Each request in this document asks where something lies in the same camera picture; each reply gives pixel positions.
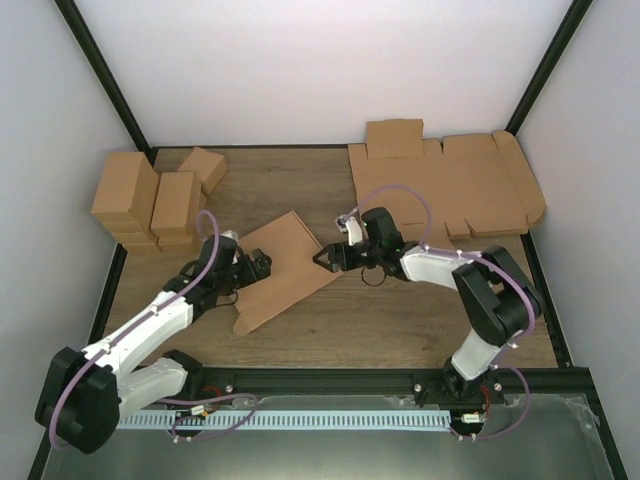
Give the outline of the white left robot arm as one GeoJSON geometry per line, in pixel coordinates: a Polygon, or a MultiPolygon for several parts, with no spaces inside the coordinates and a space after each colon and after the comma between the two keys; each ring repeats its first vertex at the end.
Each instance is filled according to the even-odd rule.
{"type": "Polygon", "coordinates": [[[103,339],[82,350],[65,347],[51,360],[35,420],[51,440],[89,454],[118,423],[155,403],[191,404],[204,392],[203,365],[171,350],[151,365],[142,361],[166,340],[216,308],[221,297],[268,278],[271,258],[246,253],[232,232],[204,242],[151,303],[103,339]]]}

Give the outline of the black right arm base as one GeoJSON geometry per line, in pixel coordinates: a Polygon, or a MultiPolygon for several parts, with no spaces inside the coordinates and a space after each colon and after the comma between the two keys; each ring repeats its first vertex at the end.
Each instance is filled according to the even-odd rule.
{"type": "Polygon", "coordinates": [[[466,381],[453,369],[417,370],[411,376],[415,402],[441,409],[474,409],[486,400],[491,405],[502,404],[504,395],[494,387],[497,382],[498,378],[490,373],[466,381]]]}

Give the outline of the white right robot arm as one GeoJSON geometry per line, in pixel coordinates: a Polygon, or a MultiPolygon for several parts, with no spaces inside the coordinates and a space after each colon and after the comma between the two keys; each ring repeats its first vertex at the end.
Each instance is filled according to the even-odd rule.
{"type": "Polygon", "coordinates": [[[379,267],[386,277],[459,294],[470,333],[443,367],[445,393],[455,402],[471,400],[503,350],[514,348],[544,314],[543,298],[501,246],[466,252],[406,241],[382,207],[342,215],[336,224],[347,239],[318,251],[315,264],[332,273],[379,267]]]}

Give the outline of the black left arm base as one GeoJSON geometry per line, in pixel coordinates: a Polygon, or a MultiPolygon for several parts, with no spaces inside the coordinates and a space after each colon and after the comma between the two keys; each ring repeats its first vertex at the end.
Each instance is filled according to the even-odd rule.
{"type": "Polygon", "coordinates": [[[171,400],[195,401],[215,398],[235,391],[235,375],[230,370],[205,367],[189,373],[182,389],[171,400]]]}

